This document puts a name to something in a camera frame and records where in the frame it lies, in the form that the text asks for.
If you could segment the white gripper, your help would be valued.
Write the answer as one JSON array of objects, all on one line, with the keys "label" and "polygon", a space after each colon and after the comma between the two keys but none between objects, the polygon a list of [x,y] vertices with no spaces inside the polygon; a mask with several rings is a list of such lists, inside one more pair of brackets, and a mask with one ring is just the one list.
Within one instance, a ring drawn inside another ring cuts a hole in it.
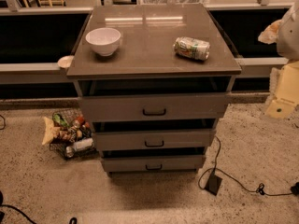
[{"label": "white gripper", "polygon": [[[276,43],[280,24],[281,20],[272,22],[260,33],[258,40],[265,44]],[[274,119],[287,118],[299,105],[299,62],[287,63],[281,69],[273,68],[269,90],[265,115]]]}]

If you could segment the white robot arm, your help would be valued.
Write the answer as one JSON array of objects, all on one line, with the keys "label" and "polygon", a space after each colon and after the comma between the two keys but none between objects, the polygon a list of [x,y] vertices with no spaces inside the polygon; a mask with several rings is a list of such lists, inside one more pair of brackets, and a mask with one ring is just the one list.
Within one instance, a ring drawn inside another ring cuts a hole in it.
[{"label": "white robot arm", "polygon": [[264,114],[287,118],[299,106],[299,1],[284,16],[268,25],[258,36],[265,44],[277,44],[277,52],[288,62],[270,74],[270,96]]}]

